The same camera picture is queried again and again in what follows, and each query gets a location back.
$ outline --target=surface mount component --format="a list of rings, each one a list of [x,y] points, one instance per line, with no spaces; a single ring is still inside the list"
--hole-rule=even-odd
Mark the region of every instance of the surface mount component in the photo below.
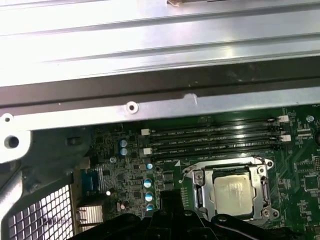
[[[195,208],[210,220],[228,214],[263,225],[280,213],[271,206],[268,170],[274,162],[260,157],[204,161],[183,170],[192,179]]]

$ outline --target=metal mesh grille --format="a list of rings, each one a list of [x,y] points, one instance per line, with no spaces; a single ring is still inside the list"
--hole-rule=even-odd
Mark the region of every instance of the metal mesh grille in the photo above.
[[[10,240],[65,240],[74,234],[69,186],[9,218]]]

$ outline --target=solid capacitor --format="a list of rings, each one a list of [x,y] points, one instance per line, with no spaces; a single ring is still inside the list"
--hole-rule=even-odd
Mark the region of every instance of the solid capacitor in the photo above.
[[[128,142],[125,139],[123,139],[119,142],[119,145],[120,147],[125,148],[128,145]]]
[[[125,155],[128,154],[128,150],[127,150],[126,148],[121,148],[120,154],[121,154],[122,156],[125,156]]]
[[[152,185],[152,180],[151,180],[150,178],[147,178],[147,179],[144,180],[143,186],[144,186],[145,188],[148,189],[148,188],[151,187],[151,185]]]
[[[147,202],[151,202],[153,199],[154,199],[154,194],[150,191],[148,191],[146,194],[145,194],[145,200]]]
[[[153,210],[153,209],[155,209],[155,205],[153,205],[153,204],[151,204],[151,203],[146,206],[146,210],[147,210],[147,211],[151,211],[151,210]]]

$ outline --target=metal panel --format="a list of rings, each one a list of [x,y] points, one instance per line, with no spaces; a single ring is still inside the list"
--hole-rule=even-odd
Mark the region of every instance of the metal panel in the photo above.
[[[0,6],[0,86],[320,53],[320,0],[62,3]]]
[[[66,240],[73,236],[69,186],[11,216],[10,240]]]
[[[306,105],[320,103],[319,93],[320,87],[204,97],[187,94],[182,99],[17,115],[10,122],[3,120],[0,127],[15,131],[41,130]]]

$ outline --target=dimm slot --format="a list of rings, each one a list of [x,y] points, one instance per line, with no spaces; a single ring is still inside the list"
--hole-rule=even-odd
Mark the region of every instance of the dimm slot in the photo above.
[[[185,157],[200,154],[201,152],[206,152],[212,154],[216,151],[221,150],[235,150],[238,148],[248,148],[255,146],[263,146],[263,145],[272,145],[274,142],[272,141],[256,141],[256,142],[241,142],[241,143],[231,143],[231,144],[217,144],[210,146],[197,146],[197,147],[188,147],[188,148],[176,148],[169,150],[156,151],[152,153],[152,156],[155,158],[159,158],[161,156],[166,157]]]
[[[281,145],[278,144],[270,144],[270,145],[261,145],[261,146],[252,146],[252,147],[240,147],[240,148],[232,148],[232,149],[222,149],[214,151],[213,153],[204,152],[201,154],[195,155],[187,155],[187,156],[157,156],[152,157],[152,161],[155,162],[165,162],[165,161],[195,161],[195,160],[209,160],[209,159],[217,159],[220,158],[221,155],[228,155],[237,157],[240,153],[254,153],[265,150],[280,150]]]
[[[152,149],[170,149],[179,146],[199,146],[205,144],[222,144],[245,141],[258,140],[277,140],[280,137],[280,132],[254,132],[246,134],[229,134],[222,136],[205,136],[205,137],[189,137],[185,139],[159,141],[157,143],[148,144],[147,147]]]
[[[225,126],[238,126],[238,125],[244,125],[244,124],[273,124],[277,121],[277,118],[270,117],[270,118],[253,118],[253,119],[240,119],[240,120],[234,120],[234,121],[224,121],[219,123],[206,123],[201,124],[199,123],[197,126],[198,128],[207,128],[207,127],[225,127]],[[174,127],[167,127],[165,129],[154,129],[151,130],[151,132],[157,132],[157,133],[165,133],[170,131],[184,131],[184,130],[192,130],[195,129],[195,125],[187,125],[187,126],[174,126]]]
[[[165,133],[158,133],[157,135],[151,134],[149,136],[150,141],[158,142],[168,139],[188,138],[194,135],[197,136],[210,136],[210,135],[229,135],[236,133],[249,133],[259,131],[280,131],[279,126],[260,126],[260,127],[243,127],[243,126],[229,126],[229,127],[206,127],[206,128],[194,128],[190,130],[171,131]]]

